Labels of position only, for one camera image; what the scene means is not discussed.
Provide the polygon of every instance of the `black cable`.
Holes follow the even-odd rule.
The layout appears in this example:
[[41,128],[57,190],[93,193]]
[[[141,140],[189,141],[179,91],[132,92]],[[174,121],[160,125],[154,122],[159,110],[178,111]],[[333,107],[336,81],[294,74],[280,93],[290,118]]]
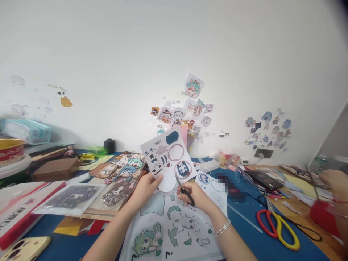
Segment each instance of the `black cable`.
[[[260,197],[262,197],[262,196],[264,196],[264,195],[258,196],[257,199],[254,198],[254,197],[253,197],[252,195],[250,195],[249,193],[248,193],[248,195],[249,195],[250,197],[252,197],[254,200],[260,202],[266,209],[268,209],[268,207],[266,206],[266,204],[263,203],[263,202],[260,200]],[[305,235],[306,235],[307,237],[309,237],[310,239],[312,239],[312,240],[314,240],[314,241],[316,241],[316,242],[321,242],[321,241],[323,241],[322,236],[321,236],[318,232],[316,232],[316,231],[314,231],[314,230],[312,230],[312,229],[310,229],[310,228],[308,228],[308,227],[305,227],[305,226],[303,226],[303,225],[301,225],[301,224],[298,224],[298,223],[296,223],[296,222],[293,222],[291,219],[287,218],[286,216],[284,216],[284,215],[282,215],[282,214],[278,214],[278,213],[277,213],[277,215],[281,216],[284,220],[286,220],[286,221],[288,221],[288,222],[294,224],[299,230],[301,230],[301,232],[302,232],[303,234],[305,234]],[[311,237],[311,236],[308,235],[306,232],[304,232],[302,229],[300,229],[300,227],[302,227],[302,228],[304,228],[304,229],[307,229],[307,230],[310,230],[310,231],[312,231],[313,233],[317,234],[317,235],[319,236],[319,239],[315,239],[315,238]]]

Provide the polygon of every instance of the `plastic bag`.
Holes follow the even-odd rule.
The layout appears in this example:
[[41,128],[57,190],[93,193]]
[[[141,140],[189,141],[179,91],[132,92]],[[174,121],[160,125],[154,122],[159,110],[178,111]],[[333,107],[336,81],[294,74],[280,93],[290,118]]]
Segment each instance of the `plastic bag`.
[[33,213],[81,216],[105,186],[105,184],[71,183],[46,200]]

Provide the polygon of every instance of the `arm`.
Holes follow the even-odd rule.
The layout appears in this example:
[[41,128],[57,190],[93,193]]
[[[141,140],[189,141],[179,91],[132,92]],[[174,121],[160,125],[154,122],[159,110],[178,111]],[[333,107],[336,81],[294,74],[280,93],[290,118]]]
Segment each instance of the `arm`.
[[[331,186],[335,199],[348,202],[348,176],[339,170],[325,170],[319,175],[326,184]],[[335,202],[335,219],[341,239],[348,252],[348,204]]]
[[[205,194],[197,183],[186,182],[182,185],[187,189],[196,207],[204,211],[210,218],[214,230],[217,231],[224,226],[227,221],[225,214],[221,209]],[[177,191],[178,198],[185,202],[191,203],[185,194],[180,194],[180,187]],[[226,231],[217,237],[220,247],[225,254],[226,260],[257,260],[253,252],[248,248],[243,239],[239,236],[232,224],[228,226]]]
[[162,180],[163,175],[154,180],[151,173],[139,180],[133,195],[97,238],[84,256],[83,261],[115,260],[135,214],[149,200]]

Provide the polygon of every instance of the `black scissors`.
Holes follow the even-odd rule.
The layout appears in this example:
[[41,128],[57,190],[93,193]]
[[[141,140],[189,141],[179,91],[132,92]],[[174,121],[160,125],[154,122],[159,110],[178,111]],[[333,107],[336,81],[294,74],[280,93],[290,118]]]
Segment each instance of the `black scissors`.
[[177,179],[177,182],[179,183],[179,186],[180,186],[180,188],[181,188],[181,190],[180,190],[180,193],[183,193],[183,194],[185,194],[186,196],[188,196],[188,198],[191,200],[191,202],[192,203],[189,203],[191,206],[195,206],[195,202],[193,201],[193,198],[191,197],[191,195],[190,195],[190,193],[187,191],[187,190],[185,190],[182,186],[181,186],[181,183],[180,183],[180,181],[179,181],[179,179],[178,179],[178,177],[177,176],[175,176],[175,178]]

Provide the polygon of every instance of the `red and yellow scissors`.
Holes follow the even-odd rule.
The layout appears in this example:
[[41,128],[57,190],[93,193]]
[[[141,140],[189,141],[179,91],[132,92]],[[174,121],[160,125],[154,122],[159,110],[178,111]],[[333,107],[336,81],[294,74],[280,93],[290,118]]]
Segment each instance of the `red and yellow scissors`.
[[[258,223],[260,224],[261,228],[266,232],[266,234],[268,234],[269,236],[273,237],[273,238],[278,238],[280,240],[280,242],[286,246],[287,248],[297,251],[300,249],[300,241],[298,240],[295,232],[290,228],[290,226],[284,221],[284,219],[279,216],[273,208],[273,205],[271,203],[271,201],[269,200],[268,196],[266,196],[267,199],[267,208],[268,209],[261,209],[256,213],[256,218]],[[268,229],[265,227],[265,225],[262,223],[260,215],[262,213],[266,213],[267,216],[267,220],[269,225],[272,228],[273,233],[271,233],[270,231],[268,231]],[[271,214],[273,214],[273,216],[276,218],[277,220],[277,229],[274,227],[273,222],[271,220]],[[290,245],[287,242],[284,241],[284,239],[282,238],[282,223],[286,226],[286,228],[289,230],[290,234],[293,236],[294,238],[294,244]]]

